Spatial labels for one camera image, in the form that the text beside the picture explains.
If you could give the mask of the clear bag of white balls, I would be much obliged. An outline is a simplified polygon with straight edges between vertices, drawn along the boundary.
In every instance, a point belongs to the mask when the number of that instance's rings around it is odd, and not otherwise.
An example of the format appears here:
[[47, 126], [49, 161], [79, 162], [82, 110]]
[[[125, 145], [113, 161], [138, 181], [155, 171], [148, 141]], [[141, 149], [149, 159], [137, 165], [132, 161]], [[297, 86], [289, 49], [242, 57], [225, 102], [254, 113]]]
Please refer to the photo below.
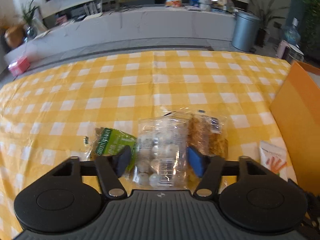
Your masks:
[[138, 189], [187, 188], [187, 146], [191, 113], [179, 110], [138, 123], [132, 181]]

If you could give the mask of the green nut snack packet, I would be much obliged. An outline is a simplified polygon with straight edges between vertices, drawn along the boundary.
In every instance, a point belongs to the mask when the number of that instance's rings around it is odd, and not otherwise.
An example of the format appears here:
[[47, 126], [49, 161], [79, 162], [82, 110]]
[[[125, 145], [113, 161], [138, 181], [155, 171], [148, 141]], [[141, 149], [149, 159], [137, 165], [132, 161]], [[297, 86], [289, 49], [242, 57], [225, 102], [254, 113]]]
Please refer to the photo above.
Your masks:
[[129, 178], [135, 165], [137, 138], [113, 128], [96, 127], [92, 133], [84, 137], [86, 160], [95, 160], [98, 156], [116, 155], [126, 145], [131, 148], [131, 162], [122, 176]]

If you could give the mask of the brown cracker snack bag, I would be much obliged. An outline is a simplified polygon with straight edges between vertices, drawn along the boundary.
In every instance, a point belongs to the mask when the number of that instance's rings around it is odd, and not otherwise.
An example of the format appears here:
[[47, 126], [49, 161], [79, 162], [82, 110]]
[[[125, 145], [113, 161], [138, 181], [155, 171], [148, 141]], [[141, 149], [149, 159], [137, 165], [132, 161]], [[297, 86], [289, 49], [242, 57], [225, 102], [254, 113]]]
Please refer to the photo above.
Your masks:
[[204, 111], [190, 114], [187, 148], [194, 146], [203, 155], [228, 157], [225, 116], [209, 116]]

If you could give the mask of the white orange snack packet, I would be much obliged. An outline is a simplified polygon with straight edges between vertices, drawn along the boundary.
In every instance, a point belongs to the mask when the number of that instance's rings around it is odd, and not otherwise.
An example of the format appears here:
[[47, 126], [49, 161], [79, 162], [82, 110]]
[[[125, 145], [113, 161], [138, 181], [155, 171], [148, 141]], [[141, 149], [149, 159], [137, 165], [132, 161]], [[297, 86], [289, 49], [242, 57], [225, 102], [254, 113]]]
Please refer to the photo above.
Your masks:
[[259, 153], [261, 165], [287, 181], [286, 151], [281, 147], [261, 141]]

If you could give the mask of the yellow checkered tablecloth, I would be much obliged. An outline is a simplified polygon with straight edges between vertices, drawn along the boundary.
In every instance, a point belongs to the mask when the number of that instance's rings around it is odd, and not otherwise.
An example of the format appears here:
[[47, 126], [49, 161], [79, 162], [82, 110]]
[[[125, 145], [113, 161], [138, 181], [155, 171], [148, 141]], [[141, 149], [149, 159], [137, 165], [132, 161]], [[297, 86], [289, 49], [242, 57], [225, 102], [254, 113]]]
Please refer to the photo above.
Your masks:
[[62, 64], [1, 88], [1, 239], [20, 231], [16, 195], [71, 155], [90, 128], [136, 135], [141, 119], [188, 107], [227, 120], [228, 157], [285, 143], [270, 104], [290, 65], [218, 51], [147, 51]]

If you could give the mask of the orange storage box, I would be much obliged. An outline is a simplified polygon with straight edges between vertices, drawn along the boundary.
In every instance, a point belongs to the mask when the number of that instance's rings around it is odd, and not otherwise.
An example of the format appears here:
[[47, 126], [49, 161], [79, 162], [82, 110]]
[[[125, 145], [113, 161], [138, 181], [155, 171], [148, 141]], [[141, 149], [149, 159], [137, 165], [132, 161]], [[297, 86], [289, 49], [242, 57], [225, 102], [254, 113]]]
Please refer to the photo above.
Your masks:
[[319, 68], [295, 61], [271, 103], [297, 182], [319, 195]]

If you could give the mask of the pink box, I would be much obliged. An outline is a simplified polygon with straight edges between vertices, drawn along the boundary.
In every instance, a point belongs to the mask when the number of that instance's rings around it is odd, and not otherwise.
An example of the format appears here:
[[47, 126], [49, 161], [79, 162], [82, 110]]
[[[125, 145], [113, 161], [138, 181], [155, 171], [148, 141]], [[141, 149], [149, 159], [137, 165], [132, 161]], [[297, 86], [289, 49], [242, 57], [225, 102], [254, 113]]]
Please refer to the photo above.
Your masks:
[[26, 56], [22, 56], [15, 61], [12, 61], [12, 63], [9, 64], [8, 69], [14, 77], [17, 77], [26, 72], [29, 67], [30, 62], [28, 58]]

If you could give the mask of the white marble tv console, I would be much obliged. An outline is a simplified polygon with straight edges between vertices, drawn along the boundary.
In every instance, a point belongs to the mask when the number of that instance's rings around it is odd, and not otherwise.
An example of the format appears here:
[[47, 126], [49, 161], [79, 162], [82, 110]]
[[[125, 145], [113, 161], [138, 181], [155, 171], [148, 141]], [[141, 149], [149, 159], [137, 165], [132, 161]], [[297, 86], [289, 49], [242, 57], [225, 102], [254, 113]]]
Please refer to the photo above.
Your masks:
[[98, 44], [147, 38], [205, 38], [230, 41], [235, 17], [231, 14], [183, 8], [144, 7], [105, 13], [97, 18], [55, 27], [5, 54], [6, 63], [26, 55], [34, 62], [59, 53]]

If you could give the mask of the grey blue trash bin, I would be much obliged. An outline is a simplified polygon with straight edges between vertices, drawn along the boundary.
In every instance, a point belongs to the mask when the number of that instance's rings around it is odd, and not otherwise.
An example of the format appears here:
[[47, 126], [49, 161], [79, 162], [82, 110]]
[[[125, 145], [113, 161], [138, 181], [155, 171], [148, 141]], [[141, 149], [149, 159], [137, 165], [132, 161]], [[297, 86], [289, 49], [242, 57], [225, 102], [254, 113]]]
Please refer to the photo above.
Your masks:
[[249, 52], [255, 43], [258, 33], [260, 18], [257, 16], [239, 11], [236, 14], [232, 46], [238, 50]]

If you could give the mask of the blue water jug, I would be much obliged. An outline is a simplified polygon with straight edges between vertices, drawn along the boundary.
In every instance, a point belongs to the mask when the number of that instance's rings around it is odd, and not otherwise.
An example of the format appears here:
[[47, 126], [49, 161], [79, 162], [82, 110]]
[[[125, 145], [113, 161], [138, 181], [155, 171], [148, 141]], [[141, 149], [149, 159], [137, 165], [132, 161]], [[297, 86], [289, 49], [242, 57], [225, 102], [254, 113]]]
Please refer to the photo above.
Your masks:
[[294, 18], [290, 26], [285, 27], [283, 39], [290, 45], [299, 47], [301, 36], [297, 30], [298, 20]]

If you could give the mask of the small plant in glass vase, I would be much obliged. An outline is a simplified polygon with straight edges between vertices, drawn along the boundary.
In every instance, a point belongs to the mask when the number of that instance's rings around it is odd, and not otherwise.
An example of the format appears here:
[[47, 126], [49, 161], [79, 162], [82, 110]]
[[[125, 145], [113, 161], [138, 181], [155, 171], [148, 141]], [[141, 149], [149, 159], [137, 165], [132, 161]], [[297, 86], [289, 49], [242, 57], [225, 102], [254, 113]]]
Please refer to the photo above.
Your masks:
[[22, 19], [24, 20], [26, 24], [26, 32], [28, 38], [35, 38], [37, 36], [37, 30], [33, 25], [33, 18], [35, 15], [36, 10], [39, 8], [38, 6], [34, 5], [33, 2], [35, 0], [31, 0], [27, 4], [21, 5], [22, 9]]

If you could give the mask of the white wifi router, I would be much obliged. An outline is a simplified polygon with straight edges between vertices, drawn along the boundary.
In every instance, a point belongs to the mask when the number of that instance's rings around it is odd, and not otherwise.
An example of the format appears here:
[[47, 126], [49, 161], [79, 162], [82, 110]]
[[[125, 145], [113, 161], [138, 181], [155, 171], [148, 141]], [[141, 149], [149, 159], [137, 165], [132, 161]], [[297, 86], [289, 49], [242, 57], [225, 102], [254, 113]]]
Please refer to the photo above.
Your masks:
[[101, 17], [103, 15], [102, 1], [99, 1], [98, 3], [90, 2], [89, 4], [85, 4], [84, 10], [85, 10], [85, 14], [86, 14], [84, 21], [92, 19], [92, 18]]

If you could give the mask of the tall leafy potted plant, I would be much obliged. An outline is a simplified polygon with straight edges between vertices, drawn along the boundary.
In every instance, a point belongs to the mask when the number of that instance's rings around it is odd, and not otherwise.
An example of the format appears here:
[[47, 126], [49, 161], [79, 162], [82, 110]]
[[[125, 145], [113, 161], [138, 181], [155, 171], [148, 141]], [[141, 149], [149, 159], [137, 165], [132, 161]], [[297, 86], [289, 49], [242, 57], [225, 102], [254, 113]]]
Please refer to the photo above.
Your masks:
[[275, 12], [280, 10], [289, 9], [289, 7], [278, 7], [273, 8], [273, 4], [276, 0], [270, 0], [267, 5], [258, 0], [249, 0], [249, 3], [253, 5], [253, 14], [260, 19], [259, 29], [257, 32], [255, 44], [263, 47], [266, 42], [266, 36], [268, 34], [268, 25], [272, 20], [284, 19], [284, 16], [275, 15]]

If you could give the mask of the brown round vase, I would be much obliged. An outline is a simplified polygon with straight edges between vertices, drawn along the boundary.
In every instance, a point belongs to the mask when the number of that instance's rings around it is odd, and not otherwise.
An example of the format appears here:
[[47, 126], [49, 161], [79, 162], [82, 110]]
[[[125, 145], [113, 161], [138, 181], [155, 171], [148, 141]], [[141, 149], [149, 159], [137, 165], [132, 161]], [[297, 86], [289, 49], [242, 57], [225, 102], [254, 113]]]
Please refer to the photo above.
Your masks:
[[15, 49], [17, 47], [19, 47], [24, 40], [24, 29], [23, 29], [23, 25], [19, 24], [19, 25], [15, 25], [13, 27], [10, 27], [9, 29], [7, 29], [5, 31], [5, 40], [7, 45], [11, 48], [11, 49]]

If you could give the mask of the dark cabinet with plants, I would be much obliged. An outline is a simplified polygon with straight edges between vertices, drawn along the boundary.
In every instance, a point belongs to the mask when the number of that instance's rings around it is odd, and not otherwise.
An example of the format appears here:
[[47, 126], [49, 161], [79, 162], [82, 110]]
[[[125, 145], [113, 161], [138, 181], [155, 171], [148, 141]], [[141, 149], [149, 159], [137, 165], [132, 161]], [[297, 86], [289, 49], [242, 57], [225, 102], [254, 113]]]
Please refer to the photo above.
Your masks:
[[319, 0], [302, 0], [301, 46], [310, 60], [319, 63]]

